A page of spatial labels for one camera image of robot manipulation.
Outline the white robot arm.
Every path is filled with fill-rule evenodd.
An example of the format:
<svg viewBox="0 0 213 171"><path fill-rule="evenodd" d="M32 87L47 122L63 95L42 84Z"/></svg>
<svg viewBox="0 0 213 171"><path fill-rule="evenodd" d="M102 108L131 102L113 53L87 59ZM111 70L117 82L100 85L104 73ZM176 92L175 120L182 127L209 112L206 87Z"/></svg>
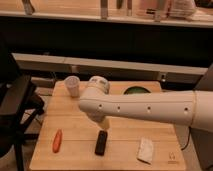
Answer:
<svg viewBox="0 0 213 171"><path fill-rule="evenodd" d="M110 83L93 76L79 98L79 109L92 121L106 116L190 126L213 132L213 92L173 91L109 94Z"/></svg>

